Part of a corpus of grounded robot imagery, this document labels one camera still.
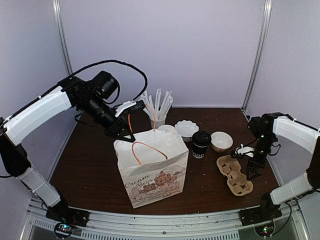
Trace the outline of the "aluminium front rail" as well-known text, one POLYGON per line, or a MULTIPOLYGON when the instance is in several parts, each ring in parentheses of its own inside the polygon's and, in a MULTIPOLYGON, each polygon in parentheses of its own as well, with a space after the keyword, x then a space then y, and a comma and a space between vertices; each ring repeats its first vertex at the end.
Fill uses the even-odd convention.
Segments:
POLYGON ((272 227, 270 240, 309 240, 296 201, 282 205, 281 217, 243 225, 239 210, 183 215, 134 215, 90 211, 86 226, 78 226, 69 240, 263 240, 261 230, 272 227))

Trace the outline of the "stack of paper cups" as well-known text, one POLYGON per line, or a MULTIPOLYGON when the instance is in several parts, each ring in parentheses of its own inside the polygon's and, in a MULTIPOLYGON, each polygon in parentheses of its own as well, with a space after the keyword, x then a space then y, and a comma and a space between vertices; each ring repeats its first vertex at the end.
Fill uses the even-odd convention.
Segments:
POLYGON ((163 131, 165 133, 171 133, 175 130, 175 128, 172 125, 164 124, 159 126, 157 130, 163 131))

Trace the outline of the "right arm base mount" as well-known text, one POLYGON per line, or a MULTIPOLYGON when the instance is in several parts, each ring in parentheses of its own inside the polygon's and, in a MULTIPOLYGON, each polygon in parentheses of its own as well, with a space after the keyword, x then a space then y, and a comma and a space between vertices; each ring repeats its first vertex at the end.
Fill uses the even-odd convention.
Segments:
POLYGON ((238 212, 242 226, 256 225, 259 223, 267 222, 282 216, 279 209, 272 209, 263 211, 261 208, 243 208, 238 212))

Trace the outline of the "white paper bag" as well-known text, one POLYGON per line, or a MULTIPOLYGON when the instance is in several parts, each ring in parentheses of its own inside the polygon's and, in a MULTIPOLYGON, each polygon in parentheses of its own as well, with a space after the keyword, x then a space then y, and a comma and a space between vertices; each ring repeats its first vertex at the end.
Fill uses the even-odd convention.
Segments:
POLYGON ((113 143, 117 166, 134 209, 180 194, 184 190, 189 149, 174 128, 134 134, 135 142, 113 143))

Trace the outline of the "aluminium post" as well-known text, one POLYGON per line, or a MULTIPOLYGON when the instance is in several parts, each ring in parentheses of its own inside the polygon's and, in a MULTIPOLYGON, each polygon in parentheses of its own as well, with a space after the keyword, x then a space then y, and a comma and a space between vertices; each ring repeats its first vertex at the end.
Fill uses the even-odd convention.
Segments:
POLYGON ((58 32, 58 38, 59 38, 60 47, 62 51, 62 59, 64 62, 66 73, 69 76, 73 73, 73 68, 72 68, 72 62, 71 62, 71 58, 68 50, 68 44, 67 44, 67 39, 66 39, 66 34, 64 29, 61 3, 59 0, 52 0, 52 6, 53 6, 53 14, 54 14, 55 23, 56 23, 57 32, 58 32))
POLYGON ((255 54, 253 67, 252 67, 252 71, 249 79, 249 84, 248 84, 244 101, 241 107, 244 113, 248 112, 250 99, 253 94, 255 82, 258 77, 261 61, 263 58, 263 52, 266 46, 266 41, 267 41, 268 32, 270 28, 271 15, 272 15, 272 0, 265 0, 256 54, 255 54))

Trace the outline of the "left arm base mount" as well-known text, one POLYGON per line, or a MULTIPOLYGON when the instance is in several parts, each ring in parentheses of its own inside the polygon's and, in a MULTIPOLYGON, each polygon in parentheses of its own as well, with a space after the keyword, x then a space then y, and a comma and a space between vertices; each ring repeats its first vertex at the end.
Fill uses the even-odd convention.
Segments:
POLYGON ((45 216, 60 223, 86 227, 90 213, 86 210, 71 208, 67 204, 59 202, 53 207, 49 206, 45 216))

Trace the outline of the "single black paper cup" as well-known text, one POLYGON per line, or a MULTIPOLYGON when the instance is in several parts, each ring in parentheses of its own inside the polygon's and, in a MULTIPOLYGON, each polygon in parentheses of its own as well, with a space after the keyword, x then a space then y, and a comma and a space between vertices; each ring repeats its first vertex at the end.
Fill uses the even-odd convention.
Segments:
POLYGON ((193 140, 192 141, 193 157, 196 159, 202 159, 205 156, 209 145, 210 145, 210 140, 206 140, 206 141, 193 140))

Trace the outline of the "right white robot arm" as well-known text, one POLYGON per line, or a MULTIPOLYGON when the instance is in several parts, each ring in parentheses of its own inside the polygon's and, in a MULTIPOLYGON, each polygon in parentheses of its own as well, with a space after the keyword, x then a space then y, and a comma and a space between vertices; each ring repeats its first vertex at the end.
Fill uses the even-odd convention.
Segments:
POLYGON ((271 155, 271 147, 278 141, 278 137, 285 138, 312 154, 309 167, 304 173, 268 193, 267 202, 257 208, 258 219, 266 221, 276 212, 275 206, 320 188, 320 131, 281 112, 252 117, 247 127, 257 139, 253 157, 247 163, 247 173, 258 173, 267 156, 271 155))

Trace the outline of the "white scalloped bowl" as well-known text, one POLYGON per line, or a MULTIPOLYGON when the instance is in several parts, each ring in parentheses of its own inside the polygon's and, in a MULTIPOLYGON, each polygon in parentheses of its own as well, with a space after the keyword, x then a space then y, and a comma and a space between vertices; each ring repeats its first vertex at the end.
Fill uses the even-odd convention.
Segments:
POLYGON ((198 132, 200 129, 199 126, 191 120, 178 121, 174 125, 174 128, 176 129, 177 133, 182 137, 184 142, 191 142, 193 134, 198 132))

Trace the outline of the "cardboard cup carrier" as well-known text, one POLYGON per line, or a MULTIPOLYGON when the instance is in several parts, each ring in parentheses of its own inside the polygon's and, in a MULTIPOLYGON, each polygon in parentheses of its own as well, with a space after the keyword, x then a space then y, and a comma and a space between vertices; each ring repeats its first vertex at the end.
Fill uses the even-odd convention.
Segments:
POLYGON ((220 173, 227 177, 227 186, 236 197, 242 197, 250 194, 254 185, 247 176, 241 173, 241 165, 236 158, 230 155, 221 156, 216 160, 216 165, 220 173))

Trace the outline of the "white round bowl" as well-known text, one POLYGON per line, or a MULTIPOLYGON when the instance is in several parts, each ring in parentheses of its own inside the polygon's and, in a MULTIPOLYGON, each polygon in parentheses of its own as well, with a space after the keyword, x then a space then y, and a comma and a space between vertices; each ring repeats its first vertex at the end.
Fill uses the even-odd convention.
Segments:
POLYGON ((233 138, 226 132, 216 131, 211 134, 211 148, 217 153, 224 153, 232 147, 233 138))

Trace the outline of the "left aluminium post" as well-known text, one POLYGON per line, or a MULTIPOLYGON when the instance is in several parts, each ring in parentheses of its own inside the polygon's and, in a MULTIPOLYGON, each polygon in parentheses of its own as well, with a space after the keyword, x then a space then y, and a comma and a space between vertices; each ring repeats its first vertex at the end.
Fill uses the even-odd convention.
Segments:
POLYGON ((53 6, 53 14, 54 14, 55 23, 56 23, 57 32, 58 32, 58 38, 59 38, 60 47, 62 51, 62 59, 64 62, 66 73, 69 76, 73 73, 73 68, 72 68, 72 62, 71 62, 71 58, 68 50, 68 44, 67 44, 67 39, 66 39, 66 34, 64 29, 61 3, 59 0, 52 0, 52 6, 53 6))

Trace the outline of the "black cup lid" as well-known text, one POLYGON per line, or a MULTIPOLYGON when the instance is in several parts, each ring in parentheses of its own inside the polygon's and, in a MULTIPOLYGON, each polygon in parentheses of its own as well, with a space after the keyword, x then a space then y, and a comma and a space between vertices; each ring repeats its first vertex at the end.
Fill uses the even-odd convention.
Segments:
POLYGON ((208 146, 211 142, 211 135, 203 130, 199 130, 192 135, 192 142, 197 146, 208 146))

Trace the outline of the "white cup of straws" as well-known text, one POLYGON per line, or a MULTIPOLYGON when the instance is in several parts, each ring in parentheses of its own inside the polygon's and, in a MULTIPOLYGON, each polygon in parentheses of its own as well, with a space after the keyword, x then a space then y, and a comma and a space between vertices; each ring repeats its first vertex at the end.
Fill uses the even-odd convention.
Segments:
POLYGON ((162 94, 162 89, 158 88, 153 99, 152 95, 148 95, 144 91, 138 98, 145 104, 143 111, 148 115, 151 128, 158 128, 166 123, 166 118, 173 104, 172 91, 166 91, 162 94))

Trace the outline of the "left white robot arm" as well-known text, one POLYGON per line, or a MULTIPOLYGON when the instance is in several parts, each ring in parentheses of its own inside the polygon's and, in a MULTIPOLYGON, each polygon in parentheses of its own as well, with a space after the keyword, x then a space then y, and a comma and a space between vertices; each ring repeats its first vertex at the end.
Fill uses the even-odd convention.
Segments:
POLYGON ((116 140, 134 142, 135 137, 125 137, 123 131, 130 127, 122 113, 137 105, 130 100, 112 110, 106 99, 116 90, 118 82, 108 72, 101 71, 92 80, 78 77, 60 81, 43 96, 39 96, 19 113, 15 113, 0 124, 0 156, 6 172, 22 181, 40 197, 61 222, 72 218, 72 211, 61 203, 61 195, 32 166, 22 147, 22 141, 34 130, 56 115, 71 108, 77 108, 90 115, 94 122, 105 129, 105 134, 116 140))

